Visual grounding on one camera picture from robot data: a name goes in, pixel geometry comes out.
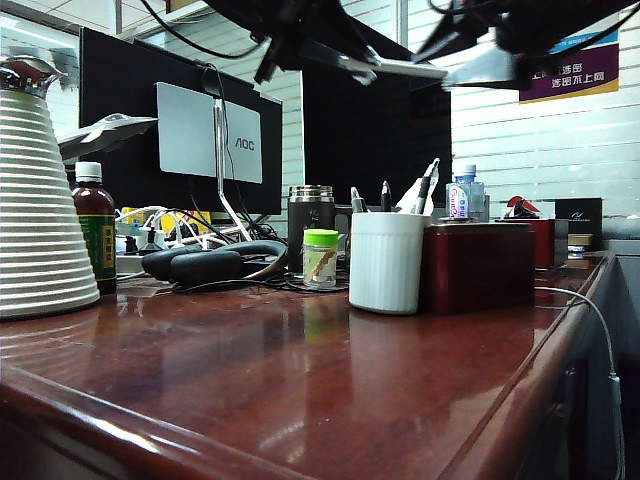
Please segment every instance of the brown glass bottle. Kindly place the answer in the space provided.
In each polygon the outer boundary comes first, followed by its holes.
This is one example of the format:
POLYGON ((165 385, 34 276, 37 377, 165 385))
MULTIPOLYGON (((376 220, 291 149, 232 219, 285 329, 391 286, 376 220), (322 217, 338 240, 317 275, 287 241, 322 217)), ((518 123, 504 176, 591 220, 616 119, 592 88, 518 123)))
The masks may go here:
POLYGON ((116 291, 115 203, 102 188, 102 168, 96 162, 77 162, 78 187, 72 196, 93 273, 101 295, 116 291))

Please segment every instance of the sign with text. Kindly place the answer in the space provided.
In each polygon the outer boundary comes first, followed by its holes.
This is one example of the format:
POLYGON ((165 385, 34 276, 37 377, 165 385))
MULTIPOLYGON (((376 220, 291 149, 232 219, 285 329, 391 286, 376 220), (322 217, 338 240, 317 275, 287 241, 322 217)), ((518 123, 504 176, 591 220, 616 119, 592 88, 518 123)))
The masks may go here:
MULTIPOLYGON (((611 25, 617 21, 617 15, 606 22, 611 25)), ((558 52, 577 45, 608 25, 602 22, 567 37, 552 50, 558 52)), ((520 91, 520 103, 540 102, 558 98, 579 97, 596 93, 618 90, 618 32, 602 38, 593 46, 580 50, 561 60, 554 74, 536 72, 531 78, 531 88, 520 91)))

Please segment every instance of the dark red box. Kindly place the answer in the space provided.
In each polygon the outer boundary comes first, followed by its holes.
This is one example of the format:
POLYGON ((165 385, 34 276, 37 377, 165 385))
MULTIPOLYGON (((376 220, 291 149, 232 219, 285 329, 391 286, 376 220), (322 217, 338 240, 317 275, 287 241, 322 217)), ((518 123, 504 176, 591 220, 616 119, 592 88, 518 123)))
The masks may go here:
POLYGON ((569 222, 560 219, 505 218, 500 222, 528 223, 536 234, 536 268, 563 265, 569 255, 569 222))
POLYGON ((533 303, 535 234, 526 225, 425 230, 419 310, 438 315, 533 303))

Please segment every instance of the headphones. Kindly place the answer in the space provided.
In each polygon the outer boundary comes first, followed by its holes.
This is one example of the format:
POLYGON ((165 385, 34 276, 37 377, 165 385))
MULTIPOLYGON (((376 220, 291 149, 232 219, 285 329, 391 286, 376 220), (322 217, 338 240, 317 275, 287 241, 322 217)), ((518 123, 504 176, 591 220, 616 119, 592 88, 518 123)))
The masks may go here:
POLYGON ((239 242, 215 250, 202 251, 199 245, 171 248, 142 257, 142 268, 158 280, 179 283, 182 287, 224 280, 261 280, 284 270, 287 246, 274 240, 239 242), (275 256, 264 265, 256 255, 275 256))

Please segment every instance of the white bottle cap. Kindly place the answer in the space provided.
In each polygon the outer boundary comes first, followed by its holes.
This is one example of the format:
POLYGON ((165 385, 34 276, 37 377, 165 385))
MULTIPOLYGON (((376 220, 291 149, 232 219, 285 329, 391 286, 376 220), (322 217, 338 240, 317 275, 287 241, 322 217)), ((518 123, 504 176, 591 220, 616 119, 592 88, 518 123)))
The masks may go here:
POLYGON ((102 182, 102 165, 98 162, 76 162, 76 182, 102 182))
POLYGON ((475 163, 457 163, 453 166, 454 177, 464 177, 465 175, 476 176, 476 164, 475 163))

